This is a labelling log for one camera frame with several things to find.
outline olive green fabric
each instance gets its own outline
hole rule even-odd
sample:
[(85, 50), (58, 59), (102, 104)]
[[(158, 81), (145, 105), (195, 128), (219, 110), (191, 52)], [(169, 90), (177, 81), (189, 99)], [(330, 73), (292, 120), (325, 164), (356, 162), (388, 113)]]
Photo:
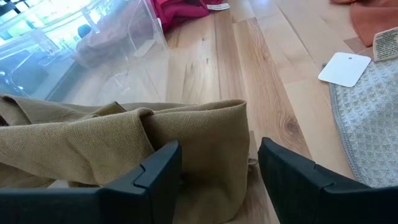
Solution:
[(177, 139), (183, 184), (174, 223), (228, 221), (246, 193), (243, 100), (88, 107), (0, 96), (0, 124), (1, 187), (105, 185)]

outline pink cloth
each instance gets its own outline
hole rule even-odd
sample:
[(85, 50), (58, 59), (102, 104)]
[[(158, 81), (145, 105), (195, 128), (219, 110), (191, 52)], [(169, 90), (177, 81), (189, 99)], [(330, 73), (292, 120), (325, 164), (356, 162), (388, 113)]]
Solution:
[(223, 0), (150, 0), (164, 32), (181, 23), (209, 14), (207, 4), (220, 4)]

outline white tag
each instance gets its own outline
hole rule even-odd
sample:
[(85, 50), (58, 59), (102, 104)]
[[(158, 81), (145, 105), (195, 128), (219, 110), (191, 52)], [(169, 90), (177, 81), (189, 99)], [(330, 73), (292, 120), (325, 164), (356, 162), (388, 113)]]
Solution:
[(335, 53), (318, 78), (322, 81), (352, 87), (361, 77), (371, 61), (370, 57)]
[(225, 9), (229, 9), (229, 4), (223, 3), (223, 4), (219, 4), (219, 5), (207, 5), (207, 8), (210, 10), (225, 10)]
[(374, 35), (374, 61), (398, 57), (398, 27)]

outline fabric label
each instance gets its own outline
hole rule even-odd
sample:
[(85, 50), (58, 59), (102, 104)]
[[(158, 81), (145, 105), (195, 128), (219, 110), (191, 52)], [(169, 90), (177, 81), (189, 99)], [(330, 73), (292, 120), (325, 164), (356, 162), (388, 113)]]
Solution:
[(210, 10), (225, 10), (225, 9), (229, 9), (229, 4), (223, 3), (223, 4), (219, 4), (219, 5), (207, 5), (207, 8)]
[(374, 35), (374, 61), (398, 57), (398, 27)]

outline transparent plastic bin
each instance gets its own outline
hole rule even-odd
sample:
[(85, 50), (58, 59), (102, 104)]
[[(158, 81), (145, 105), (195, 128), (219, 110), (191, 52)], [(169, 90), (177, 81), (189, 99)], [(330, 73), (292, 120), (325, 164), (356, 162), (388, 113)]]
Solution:
[[(92, 0), (38, 0), (35, 2), (37, 3), (30, 8), (25, 6), (23, 2), (20, 2), (18, 5), (23, 4), (28, 10), (25, 9), (24, 12), (20, 14), (10, 11), (0, 17), (0, 39), (9, 42), (9, 39), (19, 37), (33, 29), (43, 27), (56, 19), (67, 17), (69, 14), (80, 10), (82, 7), (93, 7), (98, 4), (91, 4)], [(99, 16), (96, 16), (95, 13), (96, 12), (92, 14), (93, 19), (98, 20)]]
[(147, 0), (93, 1), (0, 45), (0, 93), (39, 100), (162, 102), (168, 70)]

